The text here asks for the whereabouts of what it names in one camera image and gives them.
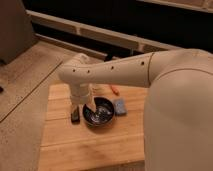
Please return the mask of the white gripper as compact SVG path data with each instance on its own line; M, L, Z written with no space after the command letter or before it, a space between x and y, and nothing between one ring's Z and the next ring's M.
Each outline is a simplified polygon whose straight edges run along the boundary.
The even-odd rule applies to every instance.
M92 93L88 84L70 85L69 88L73 105L84 105L92 101Z

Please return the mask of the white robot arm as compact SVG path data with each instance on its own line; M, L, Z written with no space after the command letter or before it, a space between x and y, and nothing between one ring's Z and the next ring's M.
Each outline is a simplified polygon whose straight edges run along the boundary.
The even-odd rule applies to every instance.
M91 101L91 83L146 87L145 171L213 171L212 53L177 49L96 64L80 53L59 77L74 104Z

